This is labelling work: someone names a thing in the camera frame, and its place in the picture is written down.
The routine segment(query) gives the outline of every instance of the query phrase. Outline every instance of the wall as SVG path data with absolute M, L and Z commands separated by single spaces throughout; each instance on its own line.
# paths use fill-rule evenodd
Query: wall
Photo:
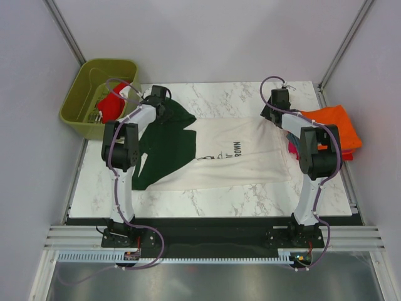
M 142 83 L 319 82 L 363 0 L 55 0 L 87 60 L 130 58 Z
M 0 300 L 27 300 L 81 139 L 58 118 L 79 66 L 41 0 L 0 4 Z
M 364 142 L 351 172 L 365 218 L 377 224 L 401 283 L 401 2 L 376 0 L 326 88 Z

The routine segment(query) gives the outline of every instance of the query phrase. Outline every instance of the pile of clothes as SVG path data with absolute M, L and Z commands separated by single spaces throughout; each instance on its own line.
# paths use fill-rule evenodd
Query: pile of clothes
M 317 111 L 303 112 L 302 115 L 311 120 L 315 120 L 321 124 L 335 124 L 338 127 L 340 134 L 341 153 L 344 161 L 352 161 L 353 153 L 362 147 L 362 141 L 359 139 L 355 129 L 352 126 L 351 120 L 345 109 L 338 105 L 336 107 L 326 107 Z M 296 154 L 296 159 L 299 160 L 299 139 L 293 134 L 287 135 L 288 151 Z

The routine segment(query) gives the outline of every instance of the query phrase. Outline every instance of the laundry basket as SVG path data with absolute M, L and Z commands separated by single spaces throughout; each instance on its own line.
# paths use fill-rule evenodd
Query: laundry basket
M 105 84 L 106 80 L 119 78 L 132 83 L 140 91 L 137 71 L 137 66 L 130 60 L 102 58 L 86 62 L 65 98 L 60 109 L 60 118 L 86 139 L 102 140 L 105 125 L 102 124 L 96 105 L 110 93 Z M 110 86 L 115 88 L 118 84 L 119 82 L 111 82 Z M 139 96 L 132 89 L 128 97 L 139 100 Z M 132 112 L 135 107 L 134 103 L 127 102 L 119 118 Z

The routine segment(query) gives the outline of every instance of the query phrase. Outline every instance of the white marble tabletop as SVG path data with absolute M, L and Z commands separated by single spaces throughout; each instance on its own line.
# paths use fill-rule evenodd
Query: white marble tabletop
M 317 110 L 319 104 L 311 82 L 291 82 L 291 108 Z M 259 83 L 176 83 L 168 87 L 173 99 L 198 118 L 257 117 L 264 104 Z M 151 85 L 142 85 L 146 91 Z M 264 86 L 266 99 L 279 83 Z M 280 130 L 283 155 L 291 180 L 288 182 L 234 186 L 191 191 L 132 191 L 137 217 L 231 217 L 289 216 L 301 193 L 303 174 L 298 161 L 286 148 Z M 71 218 L 107 218 L 112 210 L 110 175 L 100 157 L 102 143 L 88 142 L 73 198 Z M 340 175 L 328 182 L 321 212 L 323 216 L 349 216 L 351 209 Z

